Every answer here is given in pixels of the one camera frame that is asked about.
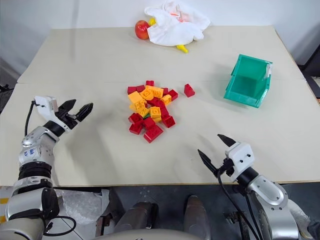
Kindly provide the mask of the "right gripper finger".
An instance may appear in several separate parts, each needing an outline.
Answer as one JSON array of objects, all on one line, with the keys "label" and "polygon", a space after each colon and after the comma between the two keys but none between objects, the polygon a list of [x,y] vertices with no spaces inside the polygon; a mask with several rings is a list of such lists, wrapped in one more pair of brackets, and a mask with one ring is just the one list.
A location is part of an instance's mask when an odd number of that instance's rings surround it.
[{"label": "right gripper finger", "polygon": [[217,134],[217,136],[218,136],[218,137],[221,139],[221,141],[222,141],[225,145],[227,145],[229,148],[232,147],[233,145],[235,145],[235,144],[237,143],[234,139],[232,139],[232,138],[230,138],[230,137],[228,137],[228,136],[226,136],[226,135]]},{"label": "right gripper finger", "polygon": [[199,154],[203,164],[213,173],[213,175],[216,178],[219,178],[221,176],[220,168],[216,168],[212,164],[210,158],[205,153],[203,153],[200,149],[198,149],[197,151],[198,151],[198,154]]}]

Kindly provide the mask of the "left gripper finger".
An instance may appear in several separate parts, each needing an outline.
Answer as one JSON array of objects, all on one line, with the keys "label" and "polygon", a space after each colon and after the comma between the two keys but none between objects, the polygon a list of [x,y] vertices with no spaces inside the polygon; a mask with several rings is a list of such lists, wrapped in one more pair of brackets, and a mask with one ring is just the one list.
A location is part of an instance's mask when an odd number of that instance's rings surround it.
[{"label": "left gripper finger", "polygon": [[58,107],[59,114],[68,114],[69,111],[74,107],[76,103],[75,99],[70,99],[65,101],[62,105]]},{"label": "left gripper finger", "polygon": [[92,112],[93,106],[94,104],[92,102],[84,105],[78,113],[75,114],[74,120],[82,122]]}]

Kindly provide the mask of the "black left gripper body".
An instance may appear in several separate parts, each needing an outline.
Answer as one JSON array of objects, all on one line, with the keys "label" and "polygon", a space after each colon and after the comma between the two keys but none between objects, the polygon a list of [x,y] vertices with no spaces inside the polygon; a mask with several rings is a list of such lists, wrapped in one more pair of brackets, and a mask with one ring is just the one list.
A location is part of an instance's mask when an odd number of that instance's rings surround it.
[{"label": "black left gripper body", "polygon": [[55,116],[63,122],[70,130],[78,124],[78,113],[71,114],[67,109],[59,109]]}]

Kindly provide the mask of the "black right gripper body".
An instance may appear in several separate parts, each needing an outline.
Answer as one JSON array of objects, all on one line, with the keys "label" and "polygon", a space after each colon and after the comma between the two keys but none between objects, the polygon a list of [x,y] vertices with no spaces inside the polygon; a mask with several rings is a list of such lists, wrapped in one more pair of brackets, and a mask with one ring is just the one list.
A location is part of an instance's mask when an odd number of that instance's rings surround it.
[{"label": "black right gripper body", "polygon": [[233,173],[235,172],[234,170],[234,162],[233,160],[229,157],[229,153],[226,151],[225,152],[225,159],[223,160],[223,164],[221,167],[218,169],[218,175],[221,176],[223,173],[226,173],[228,177],[231,177]]}]

